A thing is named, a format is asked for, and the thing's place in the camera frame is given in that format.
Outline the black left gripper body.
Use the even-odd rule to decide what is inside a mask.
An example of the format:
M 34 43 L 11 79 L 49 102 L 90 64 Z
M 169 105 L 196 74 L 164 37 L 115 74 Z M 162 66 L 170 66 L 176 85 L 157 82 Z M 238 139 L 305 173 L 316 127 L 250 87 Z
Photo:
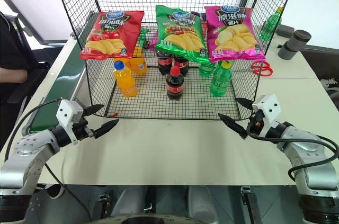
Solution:
M 85 118 L 81 118 L 77 123 L 72 125 L 72 131 L 77 140 L 81 141 L 86 138 L 94 137 L 93 130 L 87 127 L 88 121 Z

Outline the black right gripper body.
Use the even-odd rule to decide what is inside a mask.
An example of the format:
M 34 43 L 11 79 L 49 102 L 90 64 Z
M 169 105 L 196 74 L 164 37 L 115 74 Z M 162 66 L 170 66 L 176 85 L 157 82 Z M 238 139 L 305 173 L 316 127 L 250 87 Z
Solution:
M 249 117 L 249 123 L 246 128 L 246 133 L 250 137 L 260 137 L 260 133 L 264 127 L 264 113 L 257 111 Z

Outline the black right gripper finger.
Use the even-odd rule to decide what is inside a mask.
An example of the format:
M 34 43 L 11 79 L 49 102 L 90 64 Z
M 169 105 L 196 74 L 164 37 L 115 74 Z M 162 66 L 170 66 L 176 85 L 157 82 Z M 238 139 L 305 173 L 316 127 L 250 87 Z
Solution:
M 245 107 L 246 109 L 253 110 L 254 101 L 246 99 L 246 98 L 242 98 L 242 97 L 235 98 L 235 100 L 237 103 L 239 103 L 241 106 Z
M 238 123 L 236 123 L 236 121 L 232 118 L 230 118 L 227 115 L 221 114 L 219 113 L 218 116 L 220 117 L 221 121 L 230 129 L 232 129 L 234 132 L 236 132 L 237 134 L 239 134 L 239 136 L 242 139 L 245 139 L 248 134 L 246 132 L 246 130 L 239 125 Z

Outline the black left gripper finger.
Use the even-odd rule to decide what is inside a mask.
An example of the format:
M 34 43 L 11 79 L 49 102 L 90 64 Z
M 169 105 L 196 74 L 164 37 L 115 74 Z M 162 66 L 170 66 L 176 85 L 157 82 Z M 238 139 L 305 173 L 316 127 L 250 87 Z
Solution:
M 96 113 L 97 111 L 99 111 L 103 107 L 104 107 L 103 104 L 95 104 L 95 105 L 85 107 L 84 108 L 84 116 L 90 116 L 90 115 Z
M 108 133 L 111 129 L 113 129 L 119 122 L 119 119 L 114 119 L 111 121 L 108 121 L 106 123 L 104 123 L 103 125 L 101 125 L 100 128 L 93 130 L 93 136 L 95 139 L 105 135 L 106 133 Z

